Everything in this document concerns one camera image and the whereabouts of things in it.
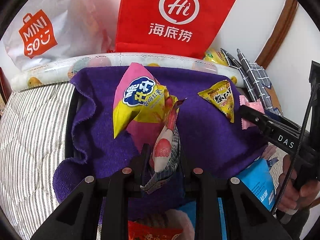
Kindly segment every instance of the black cable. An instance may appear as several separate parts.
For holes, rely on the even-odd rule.
[[[277,209],[277,207],[278,207],[278,205],[280,203],[280,200],[281,200],[281,198],[282,198],[282,196],[284,194],[285,188],[287,187],[287,184],[288,184],[288,182],[290,180],[292,171],[294,169],[294,164],[295,164],[295,162],[297,160],[298,153],[300,151],[302,140],[303,140],[303,137],[304,137],[304,133],[306,131],[307,122],[308,122],[308,118],[309,118],[311,107],[312,107],[312,102],[313,102],[313,100],[314,100],[314,98],[316,96],[316,93],[317,93],[319,88],[320,88],[320,84],[317,84],[316,88],[311,93],[311,96],[310,96],[310,99],[309,99],[309,102],[308,102],[308,106],[307,106],[307,110],[306,110],[306,113],[304,115],[304,119],[303,119],[301,131],[300,131],[300,135],[299,135],[297,150],[293,155],[293,158],[292,158],[290,166],[289,166],[289,170],[288,170],[287,175],[285,176],[284,182],[283,182],[283,184],[282,184],[282,186],[280,188],[279,195],[276,198],[276,202],[275,202],[275,204],[273,205],[273,207],[271,209],[271,214],[273,214],[273,215],[276,213],[276,209]]]

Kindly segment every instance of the blue logo on snack bag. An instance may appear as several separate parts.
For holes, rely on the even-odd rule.
[[[148,77],[140,77],[133,80],[124,91],[123,102],[128,106],[143,105],[146,96],[153,91],[156,83]]]

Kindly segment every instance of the orange label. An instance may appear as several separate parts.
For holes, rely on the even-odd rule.
[[[39,56],[58,44],[52,24],[43,10],[33,16],[31,13],[26,14],[23,23],[19,33],[24,43],[25,56],[29,58]]]

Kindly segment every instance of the white circular speech bubble logo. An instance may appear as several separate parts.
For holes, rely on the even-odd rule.
[[[185,0],[182,4],[178,4],[180,1],[181,0],[176,0],[173,4],[168,5],[168,7],[170,7],[169,12],[168,12],[169,14],[172,13],[172,11],[173,11],[173,9],[175,7],[178,7],[178,10],[177,10],[177,13],[176,13],[177,15],[182,11],[183,8],[184,8],[184,10],[182,11],[182,14],[184,16],[189,15],[189,13],[187,13],[187,12],[188,12],[188,10],[190,8],[190,3],[188,3],[188,0]],[[192,22],[197,17],[197,15],[199,13],[199,7],[200,7],[199,6],[199,1],[198,0],[193,0],[193,2],[195,3],[195,11],[191,15],[191,17],[189,17],[188,19],[186,19],[186,20],[184,20],[182,22],[177,22],[177,20],[172,19],[165,12],[165,10],[164,10],[164,2],[165,2],[165,0],[160,0],[159,1],[160,14],[165,20],[167,20],[168,22],[173,23],[173,24],[182,25],[182,24],[187,24],[189,22]]]

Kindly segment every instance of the human hand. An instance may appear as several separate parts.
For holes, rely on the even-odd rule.
[[[284,182],[284,178],[289,170],[291,160],[290,155],[286,155],[283,158],[283,173],[279,176],[279,186],[277,188],[277,194],[279,194],[280,188]],[[297,200],[299,199],[299,208],[310,205],[320,191],[320,182],[318,180],[310,180],[303,185],[300,191],[293,187],[294,180],[297,178],[297,172],[293,170],[291,174],[291,180],[289,180],[287,187],[285,188],[284,194],[279,203],[278,209],[287,212],[290,209],[297,207]]]

